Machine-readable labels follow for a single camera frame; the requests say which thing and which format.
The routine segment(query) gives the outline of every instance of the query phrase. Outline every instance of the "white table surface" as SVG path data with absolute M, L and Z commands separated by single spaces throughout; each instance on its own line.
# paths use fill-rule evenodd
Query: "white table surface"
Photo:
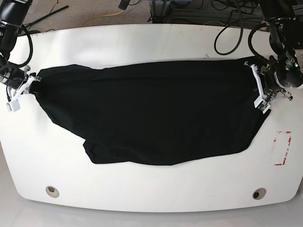
M 302 227 L 303 184 L 288 201 L 267 206 L 192 213 L 134 213 L 81 209 L 19 196 L 0 147 L 2 227 Z
M 102 69 L 140 62 L 222 59 L 213 49 L 219 27 L 195 25 L 124 25 L 86 27 L 33 35 L 30 72 L 80 64 Z M 239 49 L 228 58 L 250 56 L 249 30 Z M 219 39 L 221 52 L 233 48 L 239 31 L 228 29 Z M 258 32 L 253 44 L 261 54 L 272 53 L 268 33 Z M 28 43 L 18 39 L 10 60 L 27 58 Z M 29 200 L 98 210 L 189 212 L 266 205 L 292 199 L 303 176 L 303 95 L 283 100 L 239 154 L 205 158 L 175 166 L 135 163 L 95 165 L 82 146 L 84 139 L 53 124 L 33 95 L 20 98 L 21 110 L 7 113 L 5 86 L 0 86 L 0 140 L 18 193 Z M 286 164 L 286 131 L 292 141 Z M 273 147 L 274 138 L 281 142 Z M 47 186 L 60 192 L 52 198 Z M 252 193 L 266 188 L 256 201 Z

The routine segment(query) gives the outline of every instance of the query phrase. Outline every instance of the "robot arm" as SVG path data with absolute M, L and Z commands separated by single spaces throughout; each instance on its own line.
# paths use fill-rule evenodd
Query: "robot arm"
M 0 82 L 13 89 L 17 89 L 26 81 L 25 73 L 20 68 L 26 66 L 32 56 L 32 42 L 23 26 L 31 3 L 32 0 L 3 0 L 0 5 Z M 9 62 L 9 56 L 15 47 L 20 29 L 24 29 L 29 37 L 31 53 L 24 64 L 16 65 Z
M 265 113 L 271 103 L 281 99 L 276 98 L 279 92 L 283 97 L 292 100 L 291 94 L 285 88 L 303 87 L 303 18 L 296 16 L 288 0 L 262 0 L 260 6 L 265 23 L 252 29 L 248 43 L 251 52 L 264 65 L 259 69 L 254 64 L 246 64 L 254 73 L 260 93 L 255 107 Z M 253 49 L 253 34 L 262 27 L 269 28 L 270 46 L 277 54 L 277 59 L 273 56 L 266 59 Z

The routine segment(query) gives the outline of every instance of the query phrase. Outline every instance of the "floor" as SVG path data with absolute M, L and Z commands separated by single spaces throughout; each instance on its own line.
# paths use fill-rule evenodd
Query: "floor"
M 33 0 L 24 24 L 33 22 L 38 18 L 47 15 L 50 11 L 57 10 L 64 6 L 69 8 L 61 11 L 51 17 L 32 26 L 30 30 L 38 30 L 41 32 L 50 29 L 60 30 L 67 28 L 76 28 L 85 20 L 98 16 L 108 15 L 120 12 L 118 8 L 120 0 Z M 131 0 L 131 4 L 137 3 L 137 0 Z M 217 8 L 221 8 L 220 3 L 213 1 Z M 210 0 L 193 0 L 186 9 L 214 10 Z M 231 11 L 233 8 L 227 8 L 225 11 Z M 254 14 L 260 14 L 260 10 L 255 10 Z M 136 5 L 129 6 L 123 13 L 112 17 L 100 17 L 93 19 L 84 26 L 100 26 L 100 25 L 118 25 L 118 24 L 143 24 L 148 23 L 150 18 L 150 7 L 146 0 L 142 0 Z

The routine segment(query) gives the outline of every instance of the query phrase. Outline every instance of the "garment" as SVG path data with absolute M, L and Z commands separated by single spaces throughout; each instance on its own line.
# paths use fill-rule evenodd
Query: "garment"
M 245 150 L 270 111 L 254 107 L 245 61 L 155 62 L 41 70 L 30 92 L 57 125 L 84 138 L 95 164 L 174 165 Z

